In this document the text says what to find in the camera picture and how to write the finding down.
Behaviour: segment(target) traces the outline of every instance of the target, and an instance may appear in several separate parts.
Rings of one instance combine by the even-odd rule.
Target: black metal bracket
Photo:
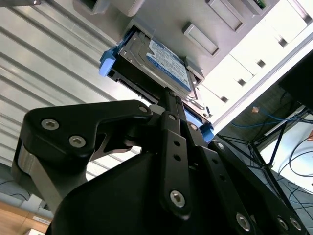
[[[171,91],[157,108],[129,100],[26,114],[13,177],[55,213],[48,234],[305,234],[224,143],[208,148]],[[141,154],[86,181],[90,160],[132,146]]]

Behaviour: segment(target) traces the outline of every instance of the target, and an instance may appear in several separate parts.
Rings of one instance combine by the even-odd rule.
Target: corrugated metal wall
[[[1,163],[11,165],[23,116],[31,109],[140,100],[121,84],[98,75],[99,58],[111,46],[102,32],[73,10],[71,0],[0,8]],[[120,162],[106,159],[93,166],[101,169],[94,170],[103,172]]]

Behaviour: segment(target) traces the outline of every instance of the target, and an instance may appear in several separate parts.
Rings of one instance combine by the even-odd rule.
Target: sticker
[[[41,222],[41,223],[43,223],[43,224],[46,224],[46,225],[49,225],[49,224],[50,224],[50,221],[47,221],[47,220],[45,220],[45,219],[41,219],[41,218],[39,218],[39,217],[37,217],[37,216],[34,216],[34,217],[33,217],[33,220],[39,221],[39,222]]]
[[[187,71],[182,60],[167,47],[153,40],[150,41],[149,48],[154,54],[147,53],[147,59],[187,91],[191,92]]]

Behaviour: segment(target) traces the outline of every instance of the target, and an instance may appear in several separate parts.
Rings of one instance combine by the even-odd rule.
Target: wooden surface
[[[45,233],[48,225],[34,220],[34,216],[42,218],[41,216],[0,202],[0,235],[23,235],[29,229],[35,229]]]

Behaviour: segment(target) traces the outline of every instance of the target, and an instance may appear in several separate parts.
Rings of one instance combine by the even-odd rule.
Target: bolt head
[[[75,148],[81,148],[86,145],[86,141],[83,137],[81,136],[72,136],[69,138],[69,143]]]
[[[182,208],[185,206],[185,198],[180,192],[176,190],[171,191],[170,198],[171,198],[171,201],[175,204],[175,206],[179,208]]]
[[[288,230],[288,225],[285,223],[285,221],[281,218],[281,217],[277,217],[277,220],[279,222],[279,224],[285,229]]]
[[[41,122],[41,126],[49,131],[54,131],[59,128],[59,123],[53,119],[45,119]]]
[[[301,231],[301,226],[294,218],[290,217],[291,224],[299,231]]]
[[[139,109],[143,111],[144,113],[148,112],[148,110],[145,107],[140,106]]]
[[[224,145],[222,145],[221,143],[217,143],[217,146],[218,146],[221,150],[224,150],[224,149],[225,149]]]
[[[195,124],[192,124],[192,123],[190,123],[190,127],[194,130],[194,131],[196,131],[198,128],[196,127],[196,125]]]
[[[169,114],[169,117],[171,120],[176,120],[176,117],[174,115]]]
[[[251,229],[249,221],[240,213],[237,213],[236,215],[237,223],[240,225],[240,227],[243,228],[243,230],[249,232]]]

